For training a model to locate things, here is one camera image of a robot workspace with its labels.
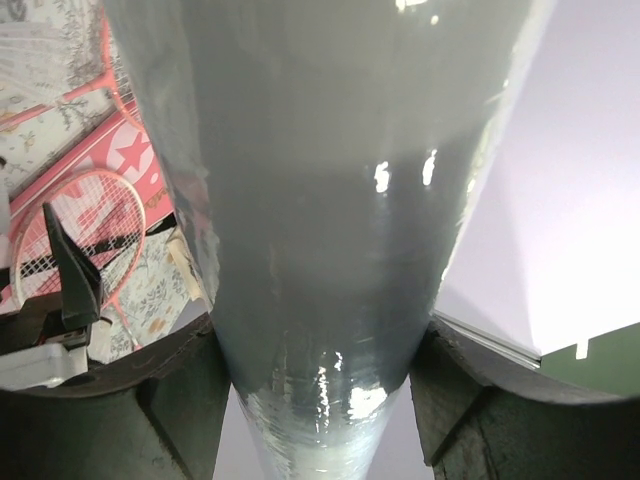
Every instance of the floral wallpaper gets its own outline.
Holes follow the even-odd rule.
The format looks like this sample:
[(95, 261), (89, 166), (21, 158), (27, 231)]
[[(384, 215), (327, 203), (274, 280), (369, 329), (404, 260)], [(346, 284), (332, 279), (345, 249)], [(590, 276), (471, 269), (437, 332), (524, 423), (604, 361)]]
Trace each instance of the floral wallpaper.
[[(171, 233), (168, 230), (145, 239), (140, 260), (119, 295), (131, 334), (143, 347), (168, 335), (189, 301), (182, 274), (167, 248)], [(103, 316), (113, 322), (110, 361), (131, 353), (131, 336), (115, 308), (108, 307)]]
[[(68, 44), (67, 83), (71, 88), (102, 72), (99, 0), (0, 0), (0, 24), (45, 22), (59, 28)], [(35, 106), (8, 84), (0, 84), (0, 119)], [(0, 157), (6, 160), (0, 181), (13, 199), (114, 110), (109, 94), (95, 91), (0, 132)], [(167, 335), (188, 301), (180, 271), (167, 249), (171, 232), (147, 237), (134, 272), (119, 295), (131, 333), (142, 345)], [(111, 327), (110, 360), (133, 351), (130, 334), (115, 308), (103, 315)]]
[[(68, 42), (67, 70), (74, 88), (102, 71), (99, 0), (0, 0), (0, 23), (45, 22), (59, 28)], [(0, 84), (0, 119), (36, 102), (11, 85)], [(11, 198), (23, 191), (113, 111), (104, 90), (84, 95), (0, 132), (0, 156), (7, 164), (3, 180)]]

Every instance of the racket strings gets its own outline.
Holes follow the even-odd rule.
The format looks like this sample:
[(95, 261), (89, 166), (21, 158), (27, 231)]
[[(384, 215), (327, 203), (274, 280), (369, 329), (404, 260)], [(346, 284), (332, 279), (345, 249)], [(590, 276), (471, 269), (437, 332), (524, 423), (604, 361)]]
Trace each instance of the racket strings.
[(113, 35), (111, 35), (111, 32), (109, 32), (108, 58), (109, 62), (111, 63), (111, 69), (113, 71), (113, 76), (116, 83), (114, 88), (115, 91), (112, 92), (112, 94), (117, 94), (124, 104), (124, 107), (127, 109), (127, 111), (123, 113), (131, 115), (136, 122), (141, 123), (142, 119), (140, 118), (140, 115), (138, 113), (131, 80), (124, 68), (124, 65), (122, 64), (122, 57), (118, 52), (118, 47), (116, 45), (115, 39), (113, 38)]
[[(117, 176), (87, 175), (51, 199), (65, 231), (101, 270), (105, 301), (126, 281), (144, 235), (139, 199)], [(61, 288), (40, 210), (27, 226), (16, 270), (21, 301)]]

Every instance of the dark green object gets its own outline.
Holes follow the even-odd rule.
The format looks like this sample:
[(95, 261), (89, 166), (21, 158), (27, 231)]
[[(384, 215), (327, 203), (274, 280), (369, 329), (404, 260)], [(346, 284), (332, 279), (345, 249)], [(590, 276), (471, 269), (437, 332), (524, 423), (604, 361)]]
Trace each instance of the dark green object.
[(567, 385), (434, 321), (411, 373), (440, 480), (640, 478), (640, 401)]
[(589, 340), (587, 357), (576, 345), (542, 357), (540, 371), (552, 378), (617, 395), (640, 395), (640, 324)]

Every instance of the gray surface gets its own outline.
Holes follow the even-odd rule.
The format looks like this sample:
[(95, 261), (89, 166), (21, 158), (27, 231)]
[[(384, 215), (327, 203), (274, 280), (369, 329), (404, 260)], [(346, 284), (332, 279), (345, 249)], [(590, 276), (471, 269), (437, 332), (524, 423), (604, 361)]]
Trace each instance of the gray surface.
[(366, 475), (553, 3), (105, 4), (274, 477)]
[(173, 327), (171, 327), (170, 333), (180, 330), (182, 327), (191, 323), (206, 311), (207, 307), (204, 303), (204, 300), (198, 299), (195, 302), (189, 300), (182, 310), (182, 313), (176, 320), (176, 323), (174, 323)]
[[(628, 219), (640, 205), (639, 8), (628, 0), (560, 3), (441, 292), (446, 313), (542, 350), (574, 343), (585, 326), (613, 329), (637, 318), (630, 302), (640, 269), (631, 246), (640, 240)], [(602, 259), (603, 251), (613, 257)], [(453, 294), (445, 302), (447, 290)], [(608, 324), (595, 323), (610, 307), (616, 315)], [(396, 452), (415, 440), (403, 398), (382, 440)], [(219, 478), (260, 478), (257, 460), (245, 461), (245, 452), (255, 454), (234, 402), (228, 415), (220, 462), (243, 475), (219, 463), (220, 475), (227, 472)], [(389, 439), (396, 418), (407, 427)], [(394, 472), (387, 478), (419, 478), (410, 467), (421, 454), (413, 462), (393, 451), (381, 449), (374, 460)]]
[[(214, 480), (263, 479), (249, 427), (232, 389), (222, 426), (222, 438)], [(411, 402), (409, 382), (402, 387), (380, 447), (373, 458), (368, 480), (430, 480), (431, 468), (422, 461), (420, 439)]]

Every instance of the black plastic piece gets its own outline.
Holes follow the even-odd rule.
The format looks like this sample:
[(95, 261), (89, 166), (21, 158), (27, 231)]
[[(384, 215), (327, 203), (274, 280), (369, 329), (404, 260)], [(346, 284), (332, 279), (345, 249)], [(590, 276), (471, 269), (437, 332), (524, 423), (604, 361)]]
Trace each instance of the black plastic piece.
[(528, 370), (435, 320), (411, 373), (439, 480), (640, 478), (640, 400)]
[(88, 327), (100, 319), (102, 280), (100, 272), (64, 231), (49, 203), (42, 205), (51, 244), (58, 264), (62, 291), (62, 323), (67, 330)]

